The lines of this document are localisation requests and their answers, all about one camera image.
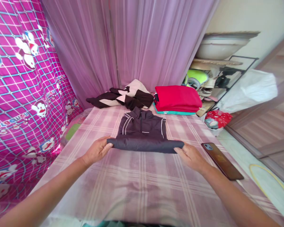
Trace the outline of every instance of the bed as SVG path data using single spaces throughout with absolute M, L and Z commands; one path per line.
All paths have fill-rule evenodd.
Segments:
M 153 106 L 150 110 L 156 114 Z M 33 191 L 82 156 L 94 140 L 115 137 L 125 112 L 128 109 L 124 106 L 94 107 Z M 241 183 L 248 193 L 233 183 L 284 226 L 284 217 L 197 116 L 164 117 L 168 139 L 195 146 L 213 166 L 201 143 L 215 143 L 244 176 Z M 102 220 L 123 220 L 174 226 L 236 226 L 211 186 L 198 172 L 185 166 L 179 155 L 114 148 L 75 182 L 44 225 L 57 219 L 76 219 L 91 225 Z

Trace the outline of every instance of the phone case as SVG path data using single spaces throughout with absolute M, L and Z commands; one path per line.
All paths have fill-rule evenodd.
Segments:
M 231 181 L 233 180 L 243 180 L 244 177 L 236 169 L 236 167 L 231 164 L 231 162 L 226 158 L 226 156 L 220 151 L 219 148 L 214 143 L 202 143 L 204 150 L 209 154 L 215 164 L 219 167 L 221 172 Z

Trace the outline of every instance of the grid pattern fabric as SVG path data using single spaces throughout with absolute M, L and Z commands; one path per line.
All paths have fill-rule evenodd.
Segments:
M 216 144 L 245 178 L 241 180 L 245 189 L 235 181 L 233 184 L 284 226 L 284 217 L 197 116 L 156 114 L 153 106 L 150 110 L 166 118 L 169 140 L 195 146 L 213 166 L 201 143 Z M 82 156 L 96 139 L 116 137 L 125 112 L 128 109 L 124 106 L 94 107 L 33 191 Z M 208 182 L 184 165 L 179 155 L 114 148 L 73 184 L 46 223 L 51 226 L 65 218 L 93 226 L 103 219 L 172 226 L 236 226 Z
M 0 215 L 29 194 L 82 111 L 40 1 L 0 1 Z

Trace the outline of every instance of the hand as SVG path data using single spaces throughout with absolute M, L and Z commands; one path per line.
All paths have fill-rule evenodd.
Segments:
M 174 150 L 180 155 L 185 164 L 201 174 L 206 168 L 211 166 L 192 145 L 184 143 L 182 149 L 174 148 Z
M 93 142 L 93 144 L 87 150 L 85 155 L 81 157 L 88 167 L 94 164 L 95 162 L 100 161 L 113 147 L 112 143 L 107 143 L 108 138 L 112 137 L 106 136 L 97 139 L 95 142 Z

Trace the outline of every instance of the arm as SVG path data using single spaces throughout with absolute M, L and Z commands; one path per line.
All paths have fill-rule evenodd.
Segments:
M 0 227 L 39 226 L 55 208 L 68 189 L 113 146 L 103 137 L 96 140 L 85 155 L 43 185 L 0 219 Z
M 207 163 L 194 146 L 185 143 L 182 149 L 175 148 L 175 151 L 189 167 L 203 175 L 238 226 L 279 226 L 217 168 Z

